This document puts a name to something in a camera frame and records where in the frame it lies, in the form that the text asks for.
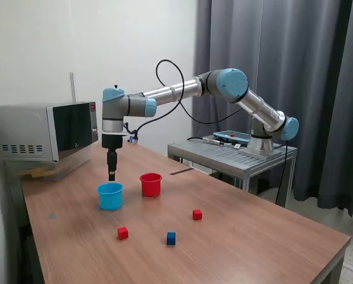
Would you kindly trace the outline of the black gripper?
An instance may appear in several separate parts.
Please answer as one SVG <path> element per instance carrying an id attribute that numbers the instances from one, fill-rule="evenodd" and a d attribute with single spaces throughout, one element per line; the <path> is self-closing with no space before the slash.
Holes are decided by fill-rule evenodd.
<path id="1" fill-rule="evenodd" d="M 108 165 L 108 180 L 115 181 L 116 172 L 116 150 L 122 148 L 123 138 L 121 135 L 102 135 L 102 147 L 107 149 L 106 163 Z"/>

